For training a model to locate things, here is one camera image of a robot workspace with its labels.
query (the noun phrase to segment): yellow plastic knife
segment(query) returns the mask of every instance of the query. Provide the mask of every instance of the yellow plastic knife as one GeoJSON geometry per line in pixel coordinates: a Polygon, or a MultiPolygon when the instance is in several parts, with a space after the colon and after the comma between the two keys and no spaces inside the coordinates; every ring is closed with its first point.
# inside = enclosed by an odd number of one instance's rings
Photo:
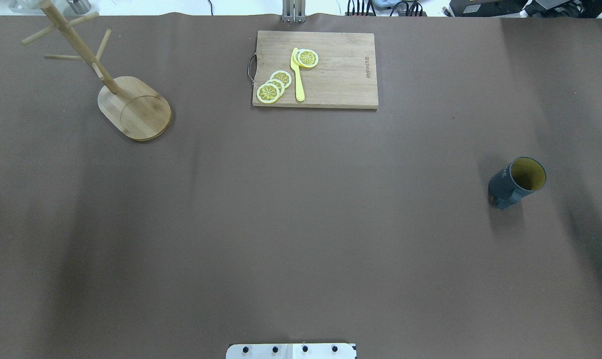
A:
{"type": "Polygon", "coordinates": [[[290,68],[295,72],[295,96],[297,101],[303,102],[305,100],[305,92],[303,91],[303,84],[301,84],[301,71],[299,71],[299,65],[295,61],[295,55],[298,50],[298,47],[295,47],[294,50],[292,50],[292,55],[290,55],[290,68]]]}

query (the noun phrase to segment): wooden peg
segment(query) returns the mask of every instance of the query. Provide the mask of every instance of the wooden peg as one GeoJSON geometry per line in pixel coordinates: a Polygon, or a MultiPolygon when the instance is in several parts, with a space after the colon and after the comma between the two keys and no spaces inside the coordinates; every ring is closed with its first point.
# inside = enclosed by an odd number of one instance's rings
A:
{"type": "Polygon", "coordinates": [[[98,67],[98,64],[96,63],[92,63],[91,67],[93,68],[93,71],[95,71],[95,73],[97,74],[97,76],[100,78],[100,80],[104,80],[104,75],[103,73],[101,73],[100,68],[98,67]]]}
{"type": "Polygon", "coordinates": [[[101,55],[103,55],[103,54],[104,54],[104,49],[106,48],[106,44],[107,44],[107,42],[108,42],[108,39],[110,38],[110,33],[111,33],[111,32],[112,32],[112,31],[111,31],[110,29],[107,29],[107,30],[106,30],[106,33],[104,34],[104,38],[102,39],[102,43],[100,43],[100,48],[98,49],[98,54],[97,54],[97,55],[95,55],[95,57],[96,57],[98,60],[101,60],[101,55]]]}
{"type": "Polygon", "coordinates": [[[47,60],[83,60],[81,56],[75,56],[75,55],[52,55],[52,54],[46,54],[46,55],[44,55],[44,59],[47,59],[47,60]]]}
{"type": "Polygon", "coordinates": [[[39,8],[42,9],[48,19],[57,26],[62,35],[64,35],[64,38],[71,43],[71,46],[73,46],[78,54],[80,54],[82,59],[84,59],[84,62],[87,63],[92,70],[95,70],[94,66],[99,69],[100,74],[98,74],[98,76],[100,77],[100,80],[107,86],[107,88],[112,93],[118,93],[120,88],[113,81],[112,76],[102,66],[100,60],[97,59],[82,38],[80,38],[80,35],[77,34],[77,31],[68,25],[68,21],[66,21],[57,7],[53,5],[53,2],[51,2],[51,0],[42,0],[42,2],[39,3],[39,8]]]}
{"type": "Polygon", "coordinates": [[[90,14],[85,14],[82,17],[79,17],[79,18],[76,18],[75,20],[69,21],[68,25],[69,26],[79,25],[80,23],[84,23],[84,22],[87,22],[88,20],[92,20],[92,19],[96,18],[97,16],[100,16],[100,13],[94,12],[94,13],[90,13],[90,14]]]}
{"type": "Polygon", "coordinates": [[[42,30],[39,30],[38,32],[36,32],[35,34],[27,37],[26,39],[23,39],[23,41],[21,41],[21,43],[22,43],[22,45],[26,46],[26,45],[32,43],[33,41],[35,41],[35,40],[37,40],[37,39],[39,39],[41,37],[44,37],[44,36],[50,34],[51,32],[53,32],[55,30],[57,30],[57,25],[51,25],[51,26],[46,27],[46,28],[44,28],[42,30]]]}

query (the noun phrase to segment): lemon slice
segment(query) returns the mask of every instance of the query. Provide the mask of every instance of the lemon slice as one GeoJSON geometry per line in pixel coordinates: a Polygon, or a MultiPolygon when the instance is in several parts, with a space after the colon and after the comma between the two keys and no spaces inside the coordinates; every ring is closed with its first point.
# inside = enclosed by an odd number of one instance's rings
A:
{"type": "Polygon", "coordinates": [[[319,55],[309,48],[300,48],[295,56],[295,61],[299,66],[313,68],[319,63],[319,55]]]}
{"type": "Polygon", "coordinates": [[[283,70],[274,71],[272,73],[272,75],[270,75],[270,78],[272,80],[277,79],[277,80],[283,82],[283,85],[285,88],[288,88],[290,86],[290,84],[292,84],[292,76],[287,71],[283,71],[283,70]]]}
{"type": "Polygon", "coordinates": [[[271,104],[279,99],[281,92],[276,84],[266,82],[257,89],[257,99],[264,104],[271,104]]]}
{"type": "Polygon", "coordinates": [[[281,80],[271,79],[271,80],[267,80],[265,83],[266,84],[275,84],[277,86],[277,88],[279,89],[279,97],[283,96],[283,92],[286,91],[286,85],[281,80]]]}

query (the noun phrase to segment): black cable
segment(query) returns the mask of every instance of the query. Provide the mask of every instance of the black cable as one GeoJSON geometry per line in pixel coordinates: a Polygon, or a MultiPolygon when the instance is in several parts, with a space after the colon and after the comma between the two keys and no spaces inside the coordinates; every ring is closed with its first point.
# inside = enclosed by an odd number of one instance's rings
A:
{"type": "Polygon", "coordinates": [[[399,4],[405,4],[405,16],[421,16],[423,13],[423,5],[419,3],[419,0],[402,0],[392,7],[390,16],[394,14],[394,11],[396,11],[396,7],[398,7],[399,4]]]}
{"type": "Polygon", "coordinates": [[[390,11],[390,16],[392,16],[394,14],[394,11],[396,10],[396,7],[398,7],[400,4],[405,4],[405,12],[408,12],[408,9],[410,9],[410,3],[403,0],[403,1],[399,1],[397,2],[393,7],[392,7],[392,11],[390,11]]]}
{"type": "Polygon", "coordinates": [[[370,16],[370,8],[372,8],[372,13],[376,16],[376,11],[374,11],[374,6],[372,6],[372,0],[367,0],[367,10],[365,11],[365,16],[370,16]]]}

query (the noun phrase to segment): brown tabletop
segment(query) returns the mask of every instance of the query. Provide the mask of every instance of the brown tabletop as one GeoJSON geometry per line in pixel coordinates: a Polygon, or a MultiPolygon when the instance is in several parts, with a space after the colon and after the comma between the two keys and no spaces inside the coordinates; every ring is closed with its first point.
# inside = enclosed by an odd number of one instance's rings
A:
{"type": "Polygon", "coordinates": [[[0,16],[0,358],[602,359],[602,20],[103,17],[174,110],[135,143],[43,16],[0,16]],[[256,108],[257,30],[373,32],[378,111],[256,108]],[[546,188],[505,211],[517,156],[546,188]]]}

